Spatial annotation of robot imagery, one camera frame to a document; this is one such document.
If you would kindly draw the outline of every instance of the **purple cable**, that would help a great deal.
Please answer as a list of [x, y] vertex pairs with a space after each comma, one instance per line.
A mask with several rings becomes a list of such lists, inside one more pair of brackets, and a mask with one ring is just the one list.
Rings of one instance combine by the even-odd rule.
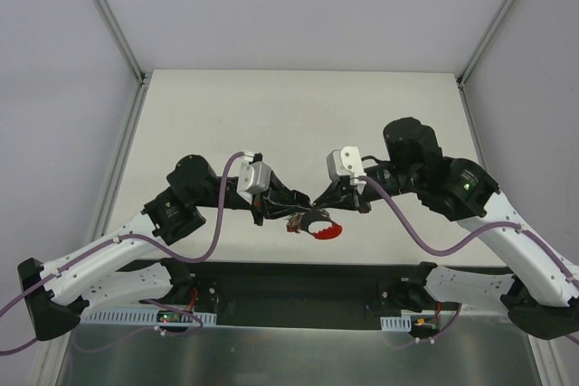
[[[161, 243], [158, 243], [157, 241], [155, 241], [155, 240], [153, 240], [145, 235], [141, 235], [141, 234], [127, 234], [127, 235], [120, 236], [119, 238], [121, 240], [138, 239], [138, 240], [147, 241], [148, 243], [152, 244], [156, 248], [164, 251], [167, 255], [169, 255], [175, 259], [178, 259], [182, 262], [187, 262], [190, 264], [196, 264], [196, 263], [203, 262], [203, 261], [209, 259], [209, 257], [211, 257], [211, 255], [213, 255], [213, 253], [215, 252], [215, 248], [217, 247], [217, 241], [219, 240], [219, 236], [221, 235], [221, 228], [222, 228], [222, 224], [223, 224], [223, 211], [225, 208], [225, 188], [227, 186], [227, 175], [229, 174], [229, 171], [233, 165], [233, 162], [241, 156], [244, 156], [244, 153], [241, 151], [233, 154], [231, 157], [229, 157], [229, 160], [227, 160], [227, 163], [225, 164], [225, 168], [223, 169], [223, 175], [221, 178], [221, 182], [219, 184], [219, 197], [217, 200], [217, 222], [215, 223], [214, 238], [211, 242], [211, 245], [209, 246], [209, 249], [205, 252], [204, 255], [202, 255], [199, 258], [187, 258], [187, 257], [184, 257], [182, 255], [179, 255], [179, 254], [173, 252], [172, 250], [163, 246]], [[113, 243], [114, 243], [114, 241], [112, 239], [106, 240], [106, 241], [102, 242], [101, 244], [99, 244], [93, 248], [88, 249], [86, 252], [81, 253], [75, 259], [71, 259], [66, 264], [58, 267], [57, 268], [58, 272], [62, 273], [63, 271], [66, 271], [70, 267], [74, 266], [75, 264], [81, 262], [82, 260], [84, 260], [87, 257], [89, 257], [90, 255], [92, 255], [93, 253], [95, 253], [101, 249], [104, 249]], [[4, 306], [2, 309], [0, 309], [0, 318], [2, 318], [6, 312], [8, 312], [10, 309], [12, 309], [14, 307], [14, 305], [16, 305], [16, 303], [23, 300], [26, 296], [33, 293], [36, 289], [40, 288], [41, 286], [43, 286], [44, 284], [46, 284], [47, 282], [49, 282], [53, 278], [56, 278], [56, 276], [53, 274], [46, 276], [45, 278], [41, 279], [40, 281], [36, 282], [31, 287], [26, 289], [23, 293], [19, 294], [13, 300], [8, 302], [8, 304], [6, 306]], [[129, 338], [132, 335], [134, 335], [134, 333], [129, 334], [127, 336], [127, 338]], [[36, 338], [33, 338], [29, 342], [27, 342], [26, 344], [20, 345], [19, 347], [13, 348], [11, 350], [0, 351], [0, 357], [1, 356], [9, 356], [11, 354], [19, 353], [22, 350], [25, 350], [26, 348], [35, 344], [37, 341], [38, 340]]]
[[479, 235], [481, 235], [486, 231], [494, 230], [496, 228], [513, 228], [516, 230], [520, 230], [520, 225], [517, 225], [512, 221], [495, 221], [474, 230], [451, 248], [437, 250], [431, 248], [428, 244], [426, 244], [426, 242], [424, 242], [424, 240], [420, 237], [420, 235], [418, 235], [412, 224], [408, 221], [408, 219], [406, 219], [406, 216], [404, 216], [402, 210], [398, 208], [398, 205], [396, 205], [394, 199], [390, 197], [390, 195], [386, 192], [386, 190], [382, 188], [382, 186], [379, 183], [377, 183], [375, 180], [373, 180], [368, 176], [358, 176], [358, 179], [366, 181], [370, 185], [370, 187], [376, 190], [376, 192], [382, 197], [382, 199], [384, 199], [386, 203], [388, 203], [388, 205], [390, 206], [390, 208], [392, 209], [392, 211], [394, 212], [400, 223], [406, 229], [406, 232], [410, 234], [410, 236], [416, 242], [416, 244], [426, 253], [433, 255], [434, 257], [448, 257], [449, 255], [452, 255], [453, 253], [456, 253], [462, 248], [464, 248], [467, 244], [469, 244], [471, 241], [473, 241]]
[[130, 338], [132, 338], [136, 334], [140, 334], [141, 332], [145, 332], [146, 330], [153, 330], [153, 328], [150, 326], [139, 327], [139, 329], [133, 330], [131, 333], [126, 334], [122, 338], [119, 338], [117, 341], [114, 341], [110, 344], [106, 344], [106, 345], [103, 345], [102, 347], [97, 347], [97, 348], [82, 348], [82, 347], [80, 347], [78, 345], [78, 343], [76, 342], [76, 334], [72, 333], [71, 334], [71, 345], [72, 345], [72, 348], [74, 348], [77, 352], [80, 352], [80, 353], [104, 352], [105, 350], [108, 350], [109, 348], [112, 348], [117, 344], [122, 344], [122, 343], [128, 341]]
[[[456, 309], [456, 311], [454, 312], [454, 315], [452, 316], [451, 320], [440, 330], [439, 333], [437, 333], [432, 339], [436, 338], [434, 340], [434, 342], [438, 341], [441, 336], [443, 336], [444, 334], [446, 334], [446, 332], [451, 328], [452, 325], [454, 325], [454, 323], [456, 323], [457, 318], [459, 317], [460, 311], [462, 310], [462, 305], [459, 305], [459, 307]], [[431, 340], [430, 339], [420, 339], [418, 342], [416, 340], [410, 341], [406, 344], [402, 344], [402, 345], [392, 345], [389, 344], [387, 341], [384, 341], [385, 344], [392, 348], [393, 350], [404, 350], [408, 347], [412, 347], [414, 344], [420, 344], [420, 343], [429, 343]]]
[[571, 341], [573, 344], [577, 344], [579, 345], [579, 338], [575, 338], [574, 336], [572, 336], [571, 334], [566, 334], [565, 338], [567, 338], [569, 341]]
[[[368, 176], [358, 176], [359, 180], [366, 181], [376, 192], [386, 201], [386, 203], [390, 206], [400, 223], [404, 226], [406, 231], [410, 234], [412, 239], [418, 244], [418, 246], [430, 253], [435, 257], [446, 257], [459, 251], [460, 249], [464, 248], [467, 244], [477, 238], [479, 235], [486, 231], [490, 231], [496, 228], [512, 228], [515, 231], [521, 231], [525, 234], [529, 239], [531, 239], [554, 263], [555, 265], [561, 270], [566, 277], [566, 279], [571, 282], [577, 289], [579, 289], [579, 281], [574, 277], [573, 272], [564, 264], [564, 262], [549, 248], [549, 246], [541, 240], [541, 238], [536, 235], [533, 231], [530, 230], [522, 230], [521, 225], [513, 223], [512, 221], [495, 221], [492, 223], [487, 223], [486, 225], [481, 226], [480, 228], [476, 229], [475, 231], [471, 232], [467, 235], [464, 239], [459, 241], [457, 244], [452, 246], [451, 248], [444, 249], [444, 250], [436, 250], [431, 248], [427, 245], [423, 239], [421, 239], [420, 235], [416, 232], [413, 228], [412, 224], [406, 219], [406, 216], [402, 213], [402, 210], [396, 205], [394, 199], [390, 197], [386, 190], [382, 188], [382, 186], [372, 178]], [[575, 344], [579, 345], [579, 339], [571, 336], [566, 335], [566, 337], [574, 342]]]

